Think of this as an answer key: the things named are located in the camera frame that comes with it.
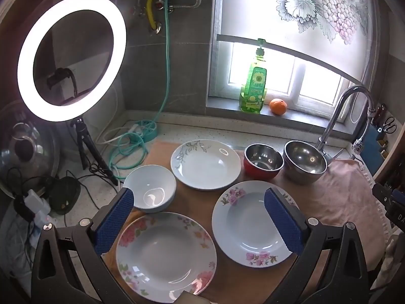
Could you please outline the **white plate grey leaf pattern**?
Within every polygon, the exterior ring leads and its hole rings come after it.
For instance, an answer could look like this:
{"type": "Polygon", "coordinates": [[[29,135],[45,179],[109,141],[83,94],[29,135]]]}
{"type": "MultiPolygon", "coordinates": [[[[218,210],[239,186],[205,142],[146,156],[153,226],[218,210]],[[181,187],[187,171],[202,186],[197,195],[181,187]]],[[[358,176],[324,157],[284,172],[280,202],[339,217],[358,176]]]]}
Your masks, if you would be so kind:
{"type": "Polygon", "coordinates": [[[173,152],[173,174],[193,189],[213,191],[231,185],[241,172],[241,160],[228,145],[210,139],[188,141],[173,152]]]}

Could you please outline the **large stainless steel bowl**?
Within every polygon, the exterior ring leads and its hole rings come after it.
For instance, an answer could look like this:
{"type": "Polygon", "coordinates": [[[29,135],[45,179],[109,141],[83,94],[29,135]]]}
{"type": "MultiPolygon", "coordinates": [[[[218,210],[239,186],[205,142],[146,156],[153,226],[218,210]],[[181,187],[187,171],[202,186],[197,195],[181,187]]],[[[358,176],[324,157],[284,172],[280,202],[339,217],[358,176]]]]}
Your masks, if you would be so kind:
{"type": "Polygon", "coordinates": [[[313,146],[292,140],[283,148],[286,177],[298,185],[315,183],[328,168],[325,157],[313,146]]]}

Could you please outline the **orange tangerine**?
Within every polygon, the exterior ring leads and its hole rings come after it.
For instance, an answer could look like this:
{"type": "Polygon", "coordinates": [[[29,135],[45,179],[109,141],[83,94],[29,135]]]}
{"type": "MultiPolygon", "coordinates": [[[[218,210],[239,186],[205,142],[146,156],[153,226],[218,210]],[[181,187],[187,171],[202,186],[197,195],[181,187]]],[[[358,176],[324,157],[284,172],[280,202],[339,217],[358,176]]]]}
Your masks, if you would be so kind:
{"type": "Polygon", "coordinates": [[[288,105],[284,100],[275,98],[270,101],[269,108],[274,115],[281,116],[288,110],[288,105]]]}

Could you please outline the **red steel bowl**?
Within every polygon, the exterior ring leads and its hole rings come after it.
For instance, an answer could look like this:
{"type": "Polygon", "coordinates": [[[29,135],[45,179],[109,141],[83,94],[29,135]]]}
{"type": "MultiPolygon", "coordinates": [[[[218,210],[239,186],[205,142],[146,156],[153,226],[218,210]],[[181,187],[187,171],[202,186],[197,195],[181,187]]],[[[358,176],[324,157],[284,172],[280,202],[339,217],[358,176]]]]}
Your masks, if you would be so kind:
{"type": "Polygon", "coordinates": [[[253,143],[244,150],[245,174],[255,180],[271,180],[284,167],[284,158],[273,147],[253,143]]]}

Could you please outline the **black tripod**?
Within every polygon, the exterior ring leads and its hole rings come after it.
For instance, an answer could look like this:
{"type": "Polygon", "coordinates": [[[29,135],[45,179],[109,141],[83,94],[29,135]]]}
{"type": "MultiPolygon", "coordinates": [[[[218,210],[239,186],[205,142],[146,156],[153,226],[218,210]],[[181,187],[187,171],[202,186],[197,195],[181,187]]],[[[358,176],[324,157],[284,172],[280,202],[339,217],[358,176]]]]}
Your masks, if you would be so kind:
{"type": "Polygon", "coordinates": [[[113,172],[101,156],[90,136],[87,125],[82,116],[72,119],[70,125],[74,128],[76,133],[76,143],[83,169],[91,169],[92,165],[94,165],[97,172],[108,178],[113,185],[118,186],[118,179],[114,176],[113,172]]]}

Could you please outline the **light blue ceramic bowl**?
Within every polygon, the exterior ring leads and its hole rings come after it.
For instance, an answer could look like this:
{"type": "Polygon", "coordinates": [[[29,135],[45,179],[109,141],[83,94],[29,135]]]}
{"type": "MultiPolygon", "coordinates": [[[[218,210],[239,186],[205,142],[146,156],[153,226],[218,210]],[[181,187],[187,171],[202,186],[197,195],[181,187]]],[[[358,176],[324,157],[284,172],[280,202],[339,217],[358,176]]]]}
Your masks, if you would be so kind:
{"type": "Polygon", "coordinates": [[[125,179],[124,187],[133,194],[133,206],[144,213],[157,213],[168,208],[176,193],[176,179],[160,165],[143,165],[125,179]]]}

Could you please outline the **black scissors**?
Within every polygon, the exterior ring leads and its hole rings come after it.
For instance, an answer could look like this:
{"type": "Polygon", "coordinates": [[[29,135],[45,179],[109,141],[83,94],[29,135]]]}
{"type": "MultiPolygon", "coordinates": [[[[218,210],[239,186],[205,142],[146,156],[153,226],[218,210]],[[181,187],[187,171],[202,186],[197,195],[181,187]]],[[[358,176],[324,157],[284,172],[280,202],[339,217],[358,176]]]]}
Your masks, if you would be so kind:
{"type": "Polygon", "coordinates": [[[383,125],[382,129],[387,134],[393,134],[397,129],[397,124],[395,123],[395,118],[393,116],[388,117],[383,125]]]}

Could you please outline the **white plate pink roses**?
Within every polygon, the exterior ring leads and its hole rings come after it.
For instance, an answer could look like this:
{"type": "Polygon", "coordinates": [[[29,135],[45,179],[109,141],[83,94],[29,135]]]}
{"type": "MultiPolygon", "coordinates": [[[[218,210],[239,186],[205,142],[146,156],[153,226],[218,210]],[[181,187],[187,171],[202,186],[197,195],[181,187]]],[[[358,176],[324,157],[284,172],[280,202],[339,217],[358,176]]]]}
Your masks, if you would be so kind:
{"type": "Polygon", "coordinates": [[[157,303],[173,303],[184,291],[198,295],[217,267],[208,232],[172,212],[145,215],[128,225],[119,237],[115,259],[130,289],[157,303]]]}

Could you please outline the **black round puck device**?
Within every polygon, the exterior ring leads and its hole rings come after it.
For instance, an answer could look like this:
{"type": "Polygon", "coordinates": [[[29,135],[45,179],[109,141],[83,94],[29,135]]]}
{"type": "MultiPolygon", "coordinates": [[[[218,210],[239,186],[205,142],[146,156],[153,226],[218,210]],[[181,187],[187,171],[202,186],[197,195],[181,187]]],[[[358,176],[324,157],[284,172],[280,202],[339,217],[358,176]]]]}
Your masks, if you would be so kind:
{"type": "Polygon", "coordinates": [[[55,180],[49,190],[49,206],[55,213],[65,215],[73,209],[80,191],[81,185],[73,177],[66,176],[55,180]]]}

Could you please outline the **orange-pink towel mat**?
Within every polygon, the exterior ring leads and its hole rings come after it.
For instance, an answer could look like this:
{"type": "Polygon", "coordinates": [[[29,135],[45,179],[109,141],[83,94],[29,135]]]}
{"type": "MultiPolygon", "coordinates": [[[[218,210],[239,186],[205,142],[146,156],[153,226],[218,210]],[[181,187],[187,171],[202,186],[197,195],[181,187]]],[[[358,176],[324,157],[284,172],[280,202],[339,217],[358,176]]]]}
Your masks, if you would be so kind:
{"type": "MultiPolygon", "coordinates": [[[[347,221],[356,225],[368,270],[374,270],[385,252],[391,231],[389,222],[379,211],[371,185],[358,162],[333,161],[318,181],[308,186],[291,183],[279,173],[273,184],[286,190],[306,217],[318,218],[323,224],[341,226],[347,221]]],[[[182,183],[168,207],[197,221],[212,231],[211,214],[221,190],[199,192],[182,183]]],[[[269,268],[249,268],[217,251],[218,265],[212,282],[201,294],[216,303],[263,303],[287,273],[294,257],[269,268]]]]}

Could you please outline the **green dish soap bottle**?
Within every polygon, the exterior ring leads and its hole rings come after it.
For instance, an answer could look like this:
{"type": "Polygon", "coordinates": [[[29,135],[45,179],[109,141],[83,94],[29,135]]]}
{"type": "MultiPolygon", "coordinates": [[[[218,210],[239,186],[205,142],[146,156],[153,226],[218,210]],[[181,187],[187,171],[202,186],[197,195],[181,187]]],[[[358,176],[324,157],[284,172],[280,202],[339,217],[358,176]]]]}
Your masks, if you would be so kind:
{"type": "Polygon", "coordinates": [[[244,112],[260,114],[266,97],[267,66],[264,58],[264,39],[257,40],[259,46],[255,60],[249,67],[247,82],[239,92],[239,108],[244,112]]]}

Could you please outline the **teal power strip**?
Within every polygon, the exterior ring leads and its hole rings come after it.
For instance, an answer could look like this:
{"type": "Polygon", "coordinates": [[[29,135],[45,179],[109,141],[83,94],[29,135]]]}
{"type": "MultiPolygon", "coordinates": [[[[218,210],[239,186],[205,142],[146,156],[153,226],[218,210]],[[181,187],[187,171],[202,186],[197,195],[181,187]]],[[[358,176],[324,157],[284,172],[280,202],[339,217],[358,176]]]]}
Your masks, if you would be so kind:
{"type": "Polygon", "coordinates": [[[139,135],[145,143],[154,140],[158,135],[157,125],[152,120],[140,120],[135,122],[135,133],[139,135]]]}

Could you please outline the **steel pot lid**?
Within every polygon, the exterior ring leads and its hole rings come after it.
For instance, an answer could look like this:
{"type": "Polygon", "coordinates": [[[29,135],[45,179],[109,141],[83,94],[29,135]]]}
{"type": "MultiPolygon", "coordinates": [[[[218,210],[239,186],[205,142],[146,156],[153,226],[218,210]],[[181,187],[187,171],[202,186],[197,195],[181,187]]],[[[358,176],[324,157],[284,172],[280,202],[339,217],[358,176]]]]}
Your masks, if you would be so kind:
{"type": "Polygon", "coordinates": [[[54,125],[16,100],[1,109],[1,191],[11,197],[33,189],[44,192],[56,176],[60,142],[54,125]]]}

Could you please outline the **white plate pink flowers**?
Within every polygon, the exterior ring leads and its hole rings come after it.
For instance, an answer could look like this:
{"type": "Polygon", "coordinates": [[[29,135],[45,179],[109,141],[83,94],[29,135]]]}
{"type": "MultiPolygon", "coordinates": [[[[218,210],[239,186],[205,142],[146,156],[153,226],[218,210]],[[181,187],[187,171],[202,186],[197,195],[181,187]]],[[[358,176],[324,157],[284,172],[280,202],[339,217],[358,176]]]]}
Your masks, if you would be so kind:
{"type": "Polygon", "coordinates": [[[270,187],[280,191],[291,205],[296,204],[277,185],[247,180],[228,188],[213,208],[216,242],[227,257],[250,268],[271,267],[292,255],[264,206],[264,194],[270,187]]]}

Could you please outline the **blue knife block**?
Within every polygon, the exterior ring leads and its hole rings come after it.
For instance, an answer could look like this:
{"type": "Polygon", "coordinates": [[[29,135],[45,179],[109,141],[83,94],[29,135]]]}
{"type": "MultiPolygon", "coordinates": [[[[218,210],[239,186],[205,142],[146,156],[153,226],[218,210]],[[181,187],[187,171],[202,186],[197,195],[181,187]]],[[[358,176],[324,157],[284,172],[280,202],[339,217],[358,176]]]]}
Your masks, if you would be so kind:
{"type": "Polygon", "coordinates": [[[392,133],[392,130],[385,131],[382,127],[370,126],[364,137],[364,148],[360,156],[372,175],[379,170],[387,157],[383,152],[388,152],[388,135],[392,133]]]}

